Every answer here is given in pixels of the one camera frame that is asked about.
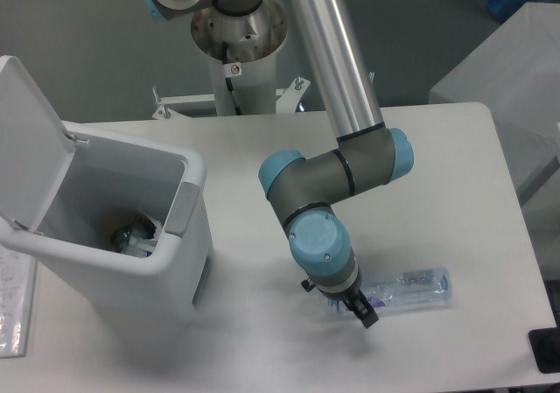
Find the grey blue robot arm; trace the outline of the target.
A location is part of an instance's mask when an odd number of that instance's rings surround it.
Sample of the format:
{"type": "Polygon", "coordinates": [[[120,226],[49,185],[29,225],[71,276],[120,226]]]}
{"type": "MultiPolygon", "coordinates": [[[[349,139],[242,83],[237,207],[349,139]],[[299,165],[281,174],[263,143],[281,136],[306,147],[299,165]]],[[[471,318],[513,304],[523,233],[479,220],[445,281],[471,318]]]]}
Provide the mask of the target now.
{"type": "MultiPolygon", "coordinates": [[[[274,0],[144,0],[159,21],[191,15],[191,34],[210,63],[221,116],[272,113],[276,54],[288,14],[274,0]]],[[[314,158],[280,151],[258,178],[306,273],[303,287],[342,302],[364,326],[378,319],[361,291],[350,237],[333,205],[386,185],[413,167],[406,135],[385,125],[344,0],[290,0],[337,146],[314,158]]]]}

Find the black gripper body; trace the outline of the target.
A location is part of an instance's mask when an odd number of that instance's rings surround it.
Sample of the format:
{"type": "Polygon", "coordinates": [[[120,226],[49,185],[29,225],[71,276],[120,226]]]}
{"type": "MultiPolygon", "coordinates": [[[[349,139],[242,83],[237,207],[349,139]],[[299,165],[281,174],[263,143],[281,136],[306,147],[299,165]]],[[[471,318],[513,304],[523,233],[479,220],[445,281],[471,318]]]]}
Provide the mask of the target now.
{"type": "Polygon", "coordinates": [[[334,291],[331,287],[321,287],[321,293],[331,302],[349,303],[351,306],[359,308],[365,307],[365,301],[362,298],[363,292],[358,285],[353,285],[344,291],[334,291]]]}

